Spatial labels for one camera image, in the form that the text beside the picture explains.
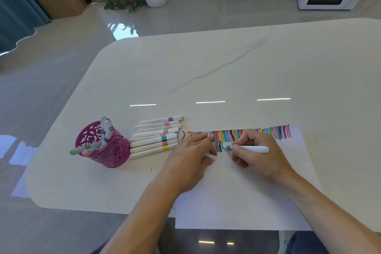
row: floor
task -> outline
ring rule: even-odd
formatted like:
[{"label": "floor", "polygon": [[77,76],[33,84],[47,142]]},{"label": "floor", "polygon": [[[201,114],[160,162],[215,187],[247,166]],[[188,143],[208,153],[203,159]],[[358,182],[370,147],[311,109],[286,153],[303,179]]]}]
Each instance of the floor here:
[{"label": "floor", "polygon": [[[381,0],[361,0],[348,12],[298,11],[296,0],[168,0],[163,7],[144,7],[136,13],[105,11],[102,6],[89,6],[81,16],[37,28],[35,36],[0,57],[0,115],[6,121],[0,124],[1,253],[89,253],[126,218],[39,208],[29,198],[23,175],[94,57],[108,44],[148,35],[355,17],[381,19]],[[199,240],[215,244],[199,244]],[[228,240],[235,244],[227,246]],[[163,254],[271,254],[277,253],[279,240],[275,231],[175,230],[170,218],[159,245]]]}]

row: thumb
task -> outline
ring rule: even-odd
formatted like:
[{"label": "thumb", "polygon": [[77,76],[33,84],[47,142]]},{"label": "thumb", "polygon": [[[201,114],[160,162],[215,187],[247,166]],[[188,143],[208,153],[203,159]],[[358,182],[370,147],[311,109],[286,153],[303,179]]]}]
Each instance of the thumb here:
[{"label": "thumb", "polygon": [[207,166],[212,165],[213,159],[210,157],[202,158],[201,160],[201,173],[204,174],[205,169]]},{"label": "thumb", "polygon": [[258,153],[246,150],[239,145],[232,145],[232,152],[248,164],[253,164],[259,155]]}]

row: person's right arm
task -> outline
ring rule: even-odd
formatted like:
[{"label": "person's right arm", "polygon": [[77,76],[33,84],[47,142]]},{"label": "person's right arm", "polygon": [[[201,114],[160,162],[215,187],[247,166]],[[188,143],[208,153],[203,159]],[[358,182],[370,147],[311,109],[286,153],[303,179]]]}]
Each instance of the person's right arm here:
[{"label": "person's right arm", "polygon": [[[298,175],[271,135],[246,130],[232,145],[232,160],[282,189],[331,254],[381,253],[381,237]],[[240,145],[268,146],[270,151],[254,153]]]}]

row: table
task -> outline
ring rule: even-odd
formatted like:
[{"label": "table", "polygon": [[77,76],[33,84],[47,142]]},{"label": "table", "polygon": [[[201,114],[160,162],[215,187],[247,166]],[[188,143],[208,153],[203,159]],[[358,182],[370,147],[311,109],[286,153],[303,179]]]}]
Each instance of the table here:
[{"label": "table", "polygon": [[[299,124],[324,193],[381,231],[381,21],[346,19],[116,41],[99,52],[27,169],[45,208],[130,213],[168,152],[108,169],[70,156],[105,114],[124,136],[141,120],[183,130]],[[262,100],[291,98],[290,100]],[[221,103],[196,103],[225,101]],[[130,107],[130,105],[156,104]]]}]

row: pen holder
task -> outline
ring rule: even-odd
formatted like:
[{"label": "pen holder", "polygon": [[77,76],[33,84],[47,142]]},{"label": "pen holder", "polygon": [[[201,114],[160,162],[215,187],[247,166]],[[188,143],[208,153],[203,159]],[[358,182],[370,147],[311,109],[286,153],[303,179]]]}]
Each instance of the pen holder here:
[{"label": "pen holder", "polygon": [[[96,121],[87,125],[79,133],[75,140],[75,147],[84,146],[101,140],[101,122]],[[122,136],[117,129],[114,129],[110,141],[102,150],[92,156],[84,156],[82,153],[79,155],[90,158],[107,168],[116,168],[127,161],[130,156],[130,149],[130,142]]]}]

